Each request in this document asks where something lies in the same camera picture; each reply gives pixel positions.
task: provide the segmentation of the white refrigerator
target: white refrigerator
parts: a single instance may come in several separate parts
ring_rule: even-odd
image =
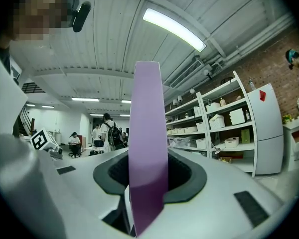
[[[266,93],[264,101],[260,98],[260,91]],[[247,95],[257,132],[256,174],[279,173],[284,155],[284,131],[274,89],[269,83]]]

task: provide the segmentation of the backpack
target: backpack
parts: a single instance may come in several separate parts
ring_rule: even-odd
[[[123,136],[121,131],[116,127],[116,124],[114,123],[114,126],[110,126],[106,122],[104,124],[109,128],[108,132],[108,141],[110,146],[114,147],[115,150],[125,148],[123,144]]]

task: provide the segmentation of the green box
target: green box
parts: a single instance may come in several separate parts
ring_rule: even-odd
[[[250,132],[249,129],[241,130],[241,143],[250,143]]]

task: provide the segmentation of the black camera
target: black camera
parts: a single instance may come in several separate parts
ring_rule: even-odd
[[[79,0],[67,0],[68,1],[68,12],[66,22],[66,27],[72,27],[74,32],[80,32],[84,25],[84,22],[91,10],[91,3],[86,1],[81,4],[80,8],[77,10],[79,5]]]

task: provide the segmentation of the white shelf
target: white shelf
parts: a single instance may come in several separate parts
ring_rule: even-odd
[[[166,125],[174,125],[174,124],[183,123],[183,122],[185,122],[185,121],[192,121],[192,120],[199,120],[199,119],[202,119],[202,116],[201,116],[201,115],[198,115],[198,116],[191,116],[191,117],[189,117],[189,118],[184,118],[184,119],[175,120],[175,121],[166,123]]]
[[[249,122],[245,122],[245,123],[238,124],[238,125],[229,125],[229,126],[218,128],[218,129],[212,129],[212,130],[210,130],[210,132],[213,133],[213,132],[220,132],[220,131],[232,130],[232,129],[236,129],[236,128],[241,128],[241,127],[249,126],[249,125],[252,125],[252,124],[253,123],[251,121],[249,121]]]
[[[224,83],[223,85],[220,85],[216,89],[213,89],[207,92],[206,94],[202,95],[202,98],[214,100],[239,88],[239,83],[237,81],[237,78],[235,77],[234,79]]]
[[[197,103],[197,106],[199,106],[199,104],[198,104],[198,98],[195,98],[195,99],[187,102],[186,104],[183,104],[183,105],[181,105],[179,107],[176,107],[173,110],[170,110],[169,112],[165,113],[165,115],[172,116],[172,115],[176,115],[176,114],[182,113],[182,112],[190,109],[191,107],[194,107],[196,103]]]
[[[225,148],[225,143],[215,145],[216,148],[220,148],[221,151],[244,151],[244,150],[253,150],[255,149],[255,143],[239,143],[235,148]]]
[[[254,170],[254,158],[247,157],[243,159],[232,159],[231,165],[236,166],[237,168],[243,170],[244,172],[253,172]]]
[[[197,131],[192,133],[174,133],[174,134],[168,134],[167,136],[173,136],[173,135],[191,135],[191,134],[201,134],[205,133],[205,131]]]
[[[177,149],[188,149],[188,150],[197,150],[197,151],[205,151],[206,149],[199,149],[195,147],[179,147],[179,146],[170,146],[171,148],[177,148]]]
[[[206,112],[206,114],[221,114],[221,113],[225,113],[227,111],[230,111],[231,109],[236,108],[237,106],[241,106],[242,103],[246,102],[246,98],[242,98],[238,101],[234,101],[230,104],[227,104],[225,106],[222,106],[220,108],[218,108],[217,110],[213,111],[213,112]]]

